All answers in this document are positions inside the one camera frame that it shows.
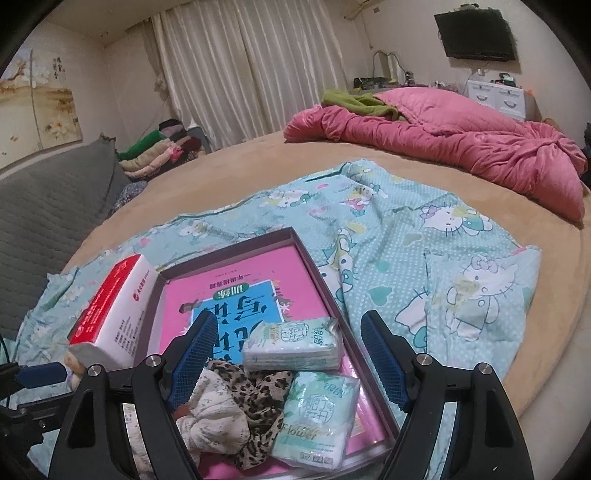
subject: blue gripper pad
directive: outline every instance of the blue gripper pad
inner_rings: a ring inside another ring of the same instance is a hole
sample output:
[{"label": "blue gripper pad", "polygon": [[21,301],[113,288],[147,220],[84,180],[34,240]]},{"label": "blue gripper pad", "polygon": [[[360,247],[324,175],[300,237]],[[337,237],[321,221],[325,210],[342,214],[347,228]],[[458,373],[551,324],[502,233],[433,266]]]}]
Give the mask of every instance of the blue gripper pad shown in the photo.
[{"label": "blue gripper pad", "polygon": [[[167,359],[165,369],[173,368],[169,372],[171,385],[166,388],[170,393],[165,398],[170,411],[176,411],[191,398],[199,375],[212,355],[216,340],[217,317],[206,310],[199,314],[189,331],[184,336],[173,339],[164,352],[163,356]],[[172,349],[176,358],[167,355],[169,349]]]},{"label": "blue gripper pad", "polygon": [[398,405],[400,409],[405,410],[410,399],[406,389],[404,371],[368,313],[361,317],[361,338],[378,372],[379,380],[382,382],[388,399]]},{"label": "blue gripper pad", "polygon": [[16,380],[24,388],[46,387],[66,381],[67,372],[59,362],[51,364],[22,367],[16,375]]}]

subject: beige bed sheet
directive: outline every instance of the beige bed sheet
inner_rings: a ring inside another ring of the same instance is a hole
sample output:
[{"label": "beige bed sheet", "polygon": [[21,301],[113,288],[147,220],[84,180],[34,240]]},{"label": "beige bed sheet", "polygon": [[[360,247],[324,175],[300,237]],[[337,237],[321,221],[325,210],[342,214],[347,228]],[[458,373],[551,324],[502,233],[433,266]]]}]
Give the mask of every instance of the beige bed sheet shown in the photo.
[{"label": "beige bed sheet", "polygon": [[525,338],[504,381],[515,411],[521,414],[550,376],[580,316],[591,265],[589,195],[587,215],[575,226],[511,190],[454,168],[352,144],[285,144],[276,133],[225,148],[154,179],[139,197],[91,233],[65,270],[181,213],[216,209],[359,158],[373,160],[400,177],[449,190],[491,217],[520,244],[541,248],[540,278]]}]

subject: red and white box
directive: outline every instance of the red and white box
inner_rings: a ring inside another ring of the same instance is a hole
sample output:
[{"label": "red and white box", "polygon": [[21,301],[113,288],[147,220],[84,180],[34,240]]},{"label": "red and white box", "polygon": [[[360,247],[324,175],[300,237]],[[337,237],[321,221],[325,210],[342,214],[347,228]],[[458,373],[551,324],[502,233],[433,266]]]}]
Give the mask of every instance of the red and white box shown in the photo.
[{"label": "red and white box", "polygon": [[143,255],[117,263],[70,332],[70,352],[85,367],[134,366],[139,333],[158,273]]}]

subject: pink comforter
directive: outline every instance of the pink comforter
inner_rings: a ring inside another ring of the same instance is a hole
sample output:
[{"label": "pink comforter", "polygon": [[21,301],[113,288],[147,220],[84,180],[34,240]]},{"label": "pink comforter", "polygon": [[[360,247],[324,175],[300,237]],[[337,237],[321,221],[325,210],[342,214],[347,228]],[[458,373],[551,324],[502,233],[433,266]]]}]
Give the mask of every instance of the pink comforter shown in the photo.
[{"label": "pink comforter", "polygon": [[408,123],[316,105],[294,115],[284,130],[285,139],[371,145],[459,167],[535,199],[568,220],[583,219],[579,176],[587,160],[553,127],[516,122],[445,90],[400,88],[376,96],[396,106]]}]

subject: metal screw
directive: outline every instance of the metal screw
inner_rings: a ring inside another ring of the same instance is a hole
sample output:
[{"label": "metal screw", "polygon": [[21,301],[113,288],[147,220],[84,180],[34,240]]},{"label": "metal screw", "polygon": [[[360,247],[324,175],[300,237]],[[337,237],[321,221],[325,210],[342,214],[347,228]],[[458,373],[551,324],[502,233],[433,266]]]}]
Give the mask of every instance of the metal screw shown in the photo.
[{"label": "metal screw", "polygon": [[93,365],[92,367],[90,367],[88,369],[88,374],[91,377],[96,377],[98,374],[100,374],[103,371],[102,367],[100,365]]},{"label": "metal screw", "polygon": [[426,353],[420,353],[417,355],[417,363],[419,365],[431,365],[433,363],[433,357]]},{"label": "metal screw", "polygon": [[150,355],[146,359],[146,365],[149,367],[157,367],[160,363],[162,363],[162,357],[159,355]]},{"label": "metal screw", "polygon": [[492,367],[489,364],[478,364],[478,370],[484,375],[490,375],[492,373]]}]

